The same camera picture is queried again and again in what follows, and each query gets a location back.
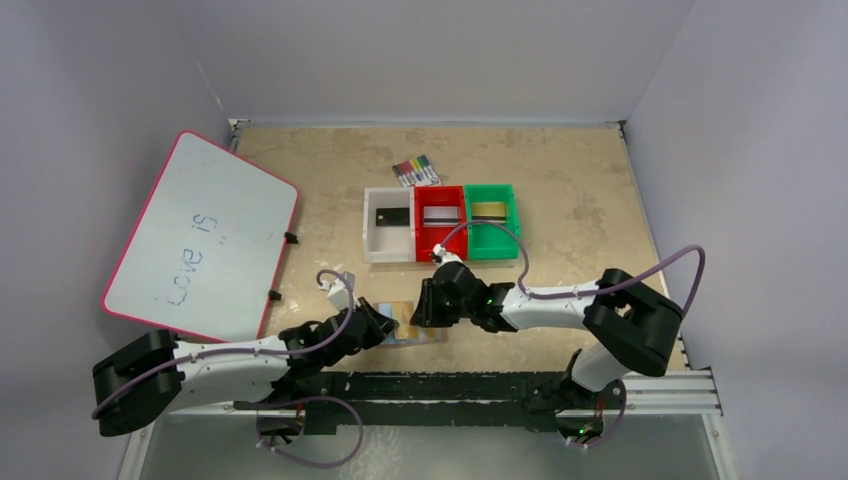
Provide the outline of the pink leather card holder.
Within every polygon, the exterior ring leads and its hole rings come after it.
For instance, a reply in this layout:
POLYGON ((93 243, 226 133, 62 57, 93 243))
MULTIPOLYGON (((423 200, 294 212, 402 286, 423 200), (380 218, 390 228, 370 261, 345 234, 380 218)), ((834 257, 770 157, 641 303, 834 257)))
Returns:
POLYGON ((447 340, 447 333, 443 329, 423 328, 411 323, 411 317, 415 311, 415 304, 411 301, 378 303, 376 309, 380 314, 398 323, 398 326, 380 344, 381 347, 416 346, 447 340))

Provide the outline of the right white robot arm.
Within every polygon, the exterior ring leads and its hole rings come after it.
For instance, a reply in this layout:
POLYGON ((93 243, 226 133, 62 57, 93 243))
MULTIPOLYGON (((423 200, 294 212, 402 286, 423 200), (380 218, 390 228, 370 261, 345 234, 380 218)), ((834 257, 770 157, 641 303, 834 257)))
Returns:
POLYGON ((664 376, 683 318, 675 302, 621 269, 569 288, 521 288, 485 283, 466 264, 448 262, 423 280, 410 322, 449 328, 467 319, 489 333, 585 330, 596 343, 573 356, 561 381, 564 399, 584 407, 630 372, 664 376))

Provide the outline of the green plastic bin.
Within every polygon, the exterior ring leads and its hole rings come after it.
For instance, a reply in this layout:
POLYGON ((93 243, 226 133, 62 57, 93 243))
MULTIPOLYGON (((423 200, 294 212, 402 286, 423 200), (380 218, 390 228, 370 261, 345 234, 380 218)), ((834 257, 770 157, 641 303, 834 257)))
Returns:
POLYGON ((508 260, 519 256, 519 246, 501 228, 501 225, 516 237, 521 236, 521 224, 518 216, 514 191, 509 184, 469 184, 464 186, 466 210, 471 219, 470 206, 474 202, 504 202, 508 208, 508 220, 505 224, 486 221, 486 224, 472 224, 468 232, 468 258, 470 260, 508 260))

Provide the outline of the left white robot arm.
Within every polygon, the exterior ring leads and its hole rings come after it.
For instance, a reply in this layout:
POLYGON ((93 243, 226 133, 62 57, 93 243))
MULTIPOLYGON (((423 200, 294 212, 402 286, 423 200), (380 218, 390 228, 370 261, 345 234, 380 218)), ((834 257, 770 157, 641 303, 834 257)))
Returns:
POLYGON ((116 437, 195 406, 266 401, 284 409, 297 399, 298 381, 380 345, 397 326, 362 302, 248 342, 201 344, 167 330, 148 332, 93 367, 92 417, 101 436, 116 437))

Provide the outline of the white plastic bin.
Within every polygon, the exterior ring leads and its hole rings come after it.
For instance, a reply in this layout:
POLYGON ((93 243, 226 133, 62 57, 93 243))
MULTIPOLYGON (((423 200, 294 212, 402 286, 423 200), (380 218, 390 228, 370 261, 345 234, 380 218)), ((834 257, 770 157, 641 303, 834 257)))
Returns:
POLYGON ((415 261, 415 214, 412 211, 414 189, 411 187, 365 188, 363 197, 363 253, 367 263, 412 263, 415 261), (375 210, 386 207, 408 207, 408 227, 376 227, 375 210))

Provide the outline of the orange credit card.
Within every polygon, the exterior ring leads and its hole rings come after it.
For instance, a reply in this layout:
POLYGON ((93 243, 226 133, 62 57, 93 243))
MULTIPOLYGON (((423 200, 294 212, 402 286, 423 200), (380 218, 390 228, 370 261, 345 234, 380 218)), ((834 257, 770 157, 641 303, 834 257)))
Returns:
POLYGON ((508 220, 508 208, 504 202, 474 202, 470 206, 472 220, 505 224, 508 220))
POLYGON ((399 321, 399 326, 394 332, 394 336, 389 338, 391 342, 403 344, 433 339, 433 335, 428 330, 410 324, 410 317, 414 312, 414 306, 411 302, 385 302, 379 305, 391 305, 393 316, 399 321))

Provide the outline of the red framed whiteboard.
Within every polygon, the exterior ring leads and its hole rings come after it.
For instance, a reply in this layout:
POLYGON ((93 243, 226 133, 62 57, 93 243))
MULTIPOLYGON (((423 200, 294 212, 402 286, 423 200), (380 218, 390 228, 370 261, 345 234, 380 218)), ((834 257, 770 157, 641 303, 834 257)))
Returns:
POLYGON ((178 134, 103 293, 105 312, 201 338, 260 336, 298 189, 178 134))

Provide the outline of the red plastic bin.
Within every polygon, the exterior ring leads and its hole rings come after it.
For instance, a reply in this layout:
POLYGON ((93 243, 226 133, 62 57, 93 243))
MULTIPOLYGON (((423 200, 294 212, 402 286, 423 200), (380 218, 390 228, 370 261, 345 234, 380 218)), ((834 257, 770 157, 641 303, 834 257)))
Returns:
POLYGON ((431 261, 431 251, 436 244, 441 243, 449 251, 461 259, 468 255, 468 233, 460 230, 449 240, 448 234, 456 227, 424 227, 422 225, 422 209, 425 206, 456 206, 460 209, 461 223, 467 220, 465 195, 462 186, 428 186, 414 188, 414 203, 412 211, 415 214, 415 261, 425 263, 431 261))

